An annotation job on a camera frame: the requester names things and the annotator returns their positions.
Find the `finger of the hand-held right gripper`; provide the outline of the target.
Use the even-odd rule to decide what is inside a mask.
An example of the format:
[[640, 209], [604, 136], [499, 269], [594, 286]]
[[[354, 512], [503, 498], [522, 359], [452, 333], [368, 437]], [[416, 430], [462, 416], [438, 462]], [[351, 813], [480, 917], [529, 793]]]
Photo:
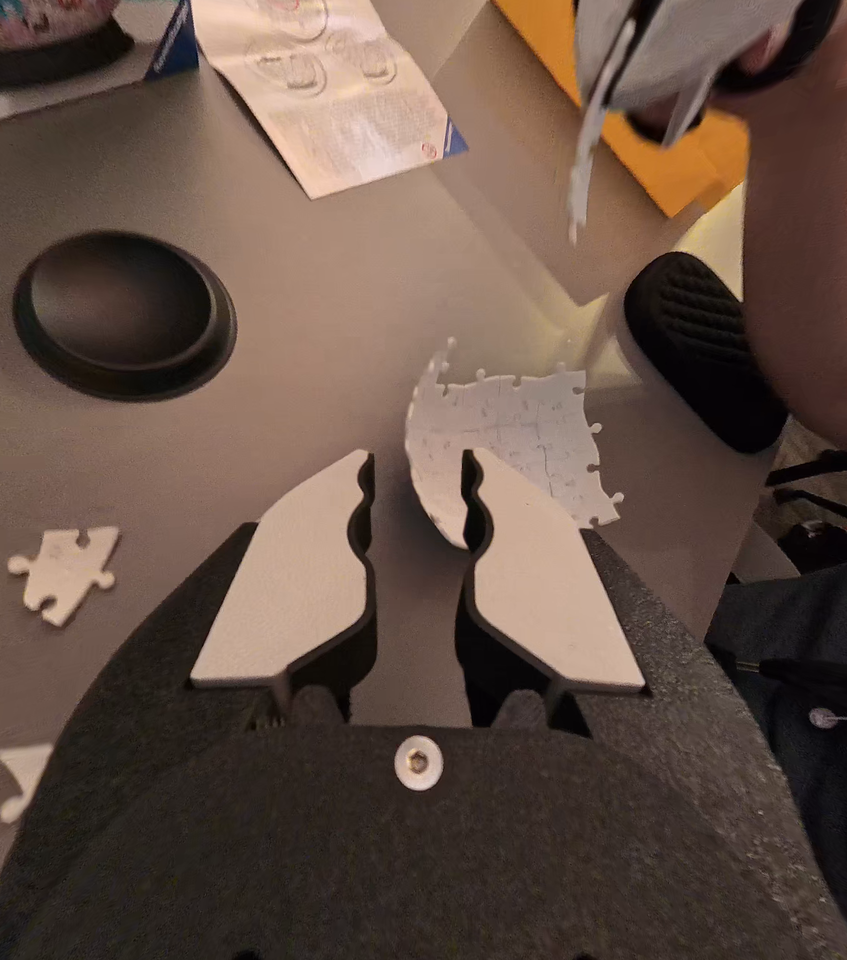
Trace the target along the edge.
[[612, 84], [626, 63], [641, 19], [639, 1], [580, 1], [575, 7], [573, 53], [583, 119], [566, 194], [569, 240], [584, 230], [595, 150]]
[[778, 26], [797, 1], [663, 1], [635, 6], [611, 58], [611, 110], [637, 115], [671, 102], [662, 146], [670, 148], [705, 107], [718, 74]]

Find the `white instruction leaflet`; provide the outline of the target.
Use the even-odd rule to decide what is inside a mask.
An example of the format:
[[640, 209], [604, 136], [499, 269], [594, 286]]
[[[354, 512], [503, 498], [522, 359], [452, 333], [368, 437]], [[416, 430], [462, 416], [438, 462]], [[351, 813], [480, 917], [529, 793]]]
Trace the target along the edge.
[[196, 1], [197, 41], [310, 200], [464, 154], [424, 72], [365, 1]]

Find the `person's right hand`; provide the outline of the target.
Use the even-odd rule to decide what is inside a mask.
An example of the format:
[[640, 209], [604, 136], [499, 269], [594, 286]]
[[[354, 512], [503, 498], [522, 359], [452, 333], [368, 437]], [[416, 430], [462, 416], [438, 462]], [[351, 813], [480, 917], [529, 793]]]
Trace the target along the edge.
[[734, 62], [732, 69], [745, 77], [756, 77], [776, 60], [790, 36], [792, 21], [777, 23], [755, 40]]

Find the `colourful puzzle box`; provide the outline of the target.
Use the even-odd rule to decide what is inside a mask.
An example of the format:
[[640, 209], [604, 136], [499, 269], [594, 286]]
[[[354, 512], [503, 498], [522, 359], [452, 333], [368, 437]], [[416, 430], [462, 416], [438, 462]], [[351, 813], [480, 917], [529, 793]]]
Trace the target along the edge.
[[0, 122], [198, 65], [189, 1], [0, 1]]

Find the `scattered loose puzzle pieces group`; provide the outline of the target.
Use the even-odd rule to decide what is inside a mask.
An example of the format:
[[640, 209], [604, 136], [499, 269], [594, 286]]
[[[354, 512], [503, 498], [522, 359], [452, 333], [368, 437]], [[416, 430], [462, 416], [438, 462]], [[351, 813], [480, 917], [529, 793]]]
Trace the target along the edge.
[[[9, 574], [26, 580], [24, 607], [53, 627], [65, 627], [91, 590], [114, 586], [116, 577], [107, 565], [119, 539], [116, 526], [43, 532], [34, 557], [14, 555], [7, 560]], [[53, 751], [51, 743], [0, 749], [0, 764], [18, 787], [0, 805], [3, 824], [15, 824], [29, 808]]]

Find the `yellow storage bin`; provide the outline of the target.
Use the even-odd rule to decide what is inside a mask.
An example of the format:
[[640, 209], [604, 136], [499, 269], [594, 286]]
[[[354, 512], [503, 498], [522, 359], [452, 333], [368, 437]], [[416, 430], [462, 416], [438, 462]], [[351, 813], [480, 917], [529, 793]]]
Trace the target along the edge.
[[[572, 1], [496, 1], [494, 5], [577, 107]], [[711, 210], [744, 180], [749, 135], [744, 122], [711, 109], [669, 150], [640, 137], [620, 114], [609, 114], [602, 140], [650, 199], [673, 218], [692, 203]]]

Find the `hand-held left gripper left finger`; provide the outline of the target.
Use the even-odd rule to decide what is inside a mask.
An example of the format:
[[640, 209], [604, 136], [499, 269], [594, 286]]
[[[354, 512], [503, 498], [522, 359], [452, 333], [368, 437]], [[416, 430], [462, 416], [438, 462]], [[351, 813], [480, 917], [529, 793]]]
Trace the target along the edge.
[[191, 669], [196, 688], [350, 691], [377, 658], [372, 453], [354, 450], [262, 515]]

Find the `assembled white puzzle section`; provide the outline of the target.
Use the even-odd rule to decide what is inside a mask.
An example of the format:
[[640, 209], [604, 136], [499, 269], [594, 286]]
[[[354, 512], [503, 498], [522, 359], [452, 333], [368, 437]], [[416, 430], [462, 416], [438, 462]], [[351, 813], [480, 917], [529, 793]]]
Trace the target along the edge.
[[599, 423], [585, 412], [587, 375], [559, 363], [543, 377], [489, 376], [467, 383], [443, 375], [454, 337], [431, 357], [407, 408], [404, 451], [422, 510], [443, 538], [465, 549], [467, 507], [461, 492], [464, 450], [489, 450], [556, 500], [582, 529], [620, 518], [622, 492], [601, 483]]

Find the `person's right forearm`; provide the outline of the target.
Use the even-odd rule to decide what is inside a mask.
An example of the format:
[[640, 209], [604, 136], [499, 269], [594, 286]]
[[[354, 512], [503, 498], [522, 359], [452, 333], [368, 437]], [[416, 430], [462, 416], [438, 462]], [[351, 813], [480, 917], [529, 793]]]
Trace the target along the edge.
[[810, 63], [732, 111], [747, 123], [743, 312], [790, 413], [847, 450], [847, 2]]

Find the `black round ball stand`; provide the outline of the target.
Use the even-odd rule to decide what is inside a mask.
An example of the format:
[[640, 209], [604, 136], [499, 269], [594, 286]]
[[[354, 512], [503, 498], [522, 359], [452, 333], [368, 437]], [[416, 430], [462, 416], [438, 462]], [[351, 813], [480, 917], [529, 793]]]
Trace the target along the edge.
[[158, 402], [199, 389], [223, 370], [238, 339], [234, 302], [210, 266], [126, 231], [46, 247], [18, 277], [11, 311], [36, 366], [112, 402]]

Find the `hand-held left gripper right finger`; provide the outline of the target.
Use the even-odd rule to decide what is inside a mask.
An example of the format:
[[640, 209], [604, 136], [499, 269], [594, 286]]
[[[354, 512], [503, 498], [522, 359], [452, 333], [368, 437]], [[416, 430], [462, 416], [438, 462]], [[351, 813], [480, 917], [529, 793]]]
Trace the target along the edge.
[[458, 661], [489, 694], [638, 694], [646, 679], [581, 530], [487, 449], [462, 461]]

